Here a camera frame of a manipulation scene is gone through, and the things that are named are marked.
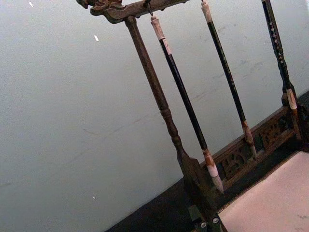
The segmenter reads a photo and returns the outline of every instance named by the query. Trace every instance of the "wall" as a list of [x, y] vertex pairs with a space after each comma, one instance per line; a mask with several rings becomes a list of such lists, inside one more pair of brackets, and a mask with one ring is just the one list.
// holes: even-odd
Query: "wall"
[[[1, 2], [0, 231], [106, 230], [181, 178], [124, 23], [94, 17], [75, 0]], [[309, 90], [307, 1], [272, 2], [300, 95]], [[281, 105], [262, 4], [210, 0], [210, 7], [254, 126]], [[155, 14], [215, 153], [241, 126], [200, 2]], [[184, 148], [202, 161], [149, 15], [138, 25]]]

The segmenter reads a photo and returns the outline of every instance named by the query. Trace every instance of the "white mat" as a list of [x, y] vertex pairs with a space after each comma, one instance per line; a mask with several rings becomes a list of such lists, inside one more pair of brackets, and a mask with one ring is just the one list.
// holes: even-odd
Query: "white mat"
[[298, 152], [219, 215], [228, 232], [309, 232], [309, 153]]

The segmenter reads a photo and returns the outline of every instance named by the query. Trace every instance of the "carved wooden crossbar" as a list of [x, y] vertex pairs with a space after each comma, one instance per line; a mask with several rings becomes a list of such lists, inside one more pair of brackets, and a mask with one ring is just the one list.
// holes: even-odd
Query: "carved wooden crossbar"
[[[188, 0], [151, 0], [151, 9], [152, 11], [164, 10], [167, 7], [185, 3], [186, 1]], [[214, 203], [216, 194], [211, 194], [211, 184], [205, 179], [206, 175], [209, 175], [208, 172], [206, 172], [205, 163], [199, 164], [197, 159], [189, 157], [185, 152], [177, 128], [173, 122], [169, 105], [137, 27], [136, 18], [149, 12], [145, 5], [145, 1], [138, 1], [128, 5], [122, 5], [122, 0], [77, 0], [77, 2], [86, 9], [89, 5], [92, 6], [90, 10], [91, 14], [103, 15], [113, 24], [125, 21], [158, 108], [165, 120], [167, 129], [176, 148], [177, 159], [184, 176], [184, 188], [192, 203], [198, 207], [203, 219], [208, 222], [208, 225], [212, 226], [213, 232], [217, 232], [214, 222], [220, 221], [220, 218], [216, 213], [216, 205]], [[281, 43], [277, 44], [280, 38], [277, 27], [275, 26], [274, 16], [272, 16], [270, 1], [262, 0], [262, 2], [265, 5], [266, 13], [270, 14], [270, 17], [267, 18], [269, 32], [271, 35], [273, 31], [276, 32], [277, 39], [274, 40], [272, 38], [272, 40], [278, 63], [281, 64], [284, 60], [283, 50], [281, 48]], [[291, 100], [296, 98], [296, 94], [293, 85], [289, 81], [287, 71], [285, 75], [283, 75], [282, 70], [285, 68], [285, 63], [284, 65], [280, 65], [281, 77], [283, 80], [283, 107], [251, 129], [256, 144], [257, 155], [253, 157], [252, 153], [249, 152], [250, 147], [244, 135], [213, 155], [214, 162], [219, 167], [220, 177], [223, 179], [224, 189], [233, 186], [240, 178], [245, 176], [245, 174], [262, 162], [287, 140], [297, 138], [299, 143], [308, 146], [309, 114], [306, 108], [299, 105], [296, 100]]]

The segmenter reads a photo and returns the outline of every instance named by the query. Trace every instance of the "hanging hook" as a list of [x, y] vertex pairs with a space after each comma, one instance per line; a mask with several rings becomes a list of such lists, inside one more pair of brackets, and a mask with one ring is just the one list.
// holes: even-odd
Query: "hanging hook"
[[151, 16], [154, 16], [154, 13], [151, 9], [151, 5], [150, 5], [150, 1], [151, 0], [145, 0], [144, 6], [147, 6], [148, 12], [150, 13]]

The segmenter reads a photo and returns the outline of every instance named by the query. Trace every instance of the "dark floor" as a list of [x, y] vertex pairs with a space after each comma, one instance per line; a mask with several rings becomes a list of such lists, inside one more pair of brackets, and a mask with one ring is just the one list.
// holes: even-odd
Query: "dark floor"
[[[298, 101], [309, 109], [309, 92]], [[267, 157], [249, 174], [240, 179], [217, 201], [218, 208], [235, 195], [263, 177], [272, 167], [279, 164], [292, 153], [286, 147], [278, 148], [272, 156]], [[107, 232], [188, 232], [193, 229], [187, 207], [188, 199], [183, 190], [183, 180], [154, 198], [124, 220], [107, 230]]]

